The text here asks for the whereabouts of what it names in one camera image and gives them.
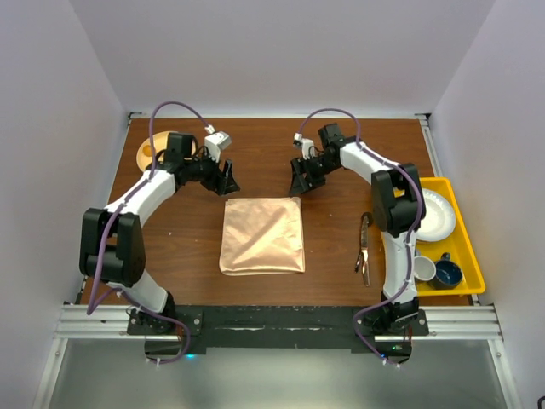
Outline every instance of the white wall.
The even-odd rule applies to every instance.
[[[176,98],[212,116],[431,112],[493,4],[71,1],[125,108]]]
[[[0,2],[0,399],[32,406],[124,112],[67,0]]]
[[[544,15],[497,0],[431,121],[529,408],[545,395]]]

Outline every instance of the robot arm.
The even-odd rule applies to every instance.
[[[171,132],[164,161],[158,164],[153,177],[147,170],[121,198],[104,209],[89,209],[83,215],[79,268],[82,274],[93,277],[106,221],[124,204],[112,225],[110,233],[115,243],[106,245],[100,280],[110,287],[122,288],[131,299],[154,313],[167,316],[174,299],[145,269],[142,227],[188,181],[200,181],[218,195],[240,190],[232,177],[231,161],[226,160],[223,171],[220,170],[221,151],[231,143],[229,135],[217,132],[207,136],[200,156],[199,152],[193,153],[195,143],[193,135]],[[143,186],[133,193],[140,184]]]
[[[386,281],[383,298],[391,298],[404,285],[408,258],[405,246],[407,231],[416,219],[416,194],[409,183],[395,169],[386,166],[392,163],[378,153],[359,147],[355,137],[345,137],[337,124],[330,124],[318,131],[322,149],[317,149],[313,141],[295,134],[294,145],[302,149],[303,158],[291,161],[292,184],[290,194],[300,194],[325,184],[325,175],[339,168],[353,170],[371,185],[373,198],[373,218],[382,231],[386,252]],[[418,172],[413,164],[400,165],[420,188]],[[397,196],[394,192],[403,192]],[[416,236],[410,237],[409,245],[414,249]],[[410,255],[414,264],[414,251]],[[418,312],[416,287],[413,280],[395,300],[392,320],[401,320]]]

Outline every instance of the blue mug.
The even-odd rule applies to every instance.
[[[436,290],[452,290],[462,280],[462,269],[450,260],[450,253],[444,253],[441,259],[435,262],[435,277],[429,284]]]

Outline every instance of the brown wooden surface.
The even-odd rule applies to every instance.
[[[380,232],[370,230],[370,281],[365,287],[353,271],[358,254],[359,218],[371,210],[370,185],[349,170],[327,176],[324,187],[301,196],[307,270],[304,274],[230,277],[219,268],[221,230],[227,198],[285,197],[291,182],[290,161],[301,153],[292,147],[301,119],[219,118],[210,122],[227,132],[232,145],[222,158],[233,161],[241,191],[218,197],[198,183],[185,185],[167,200],[144,227],[146,268],[172,292],[178,304],[369,305],[380,301],[384,282],[384,252]],[[345,135],[355,127],[347,119],[313,119],[305,136],[319,141],[317,130],[337,122]],[[147,119],[135,119],[123,149],[110,200],[126,192],[141,176],[135,162],[147,138]],[[420,176],[432,176],[432,166],[416,120],[361,120],[364,141],[380,154],[417,165]],[[179,130],[202,143],[203,126],[196,119],[156,121],[156,132]],[[89,300],[92,280],[82,303]],[[116,297],[106,303],[119,303]],[[467,297],[421,297],[424,305],[463,305]]]

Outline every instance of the copper foil bag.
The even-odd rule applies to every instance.
[[[228,200],[220,270],[227,275],[303,273],[301,200]]]

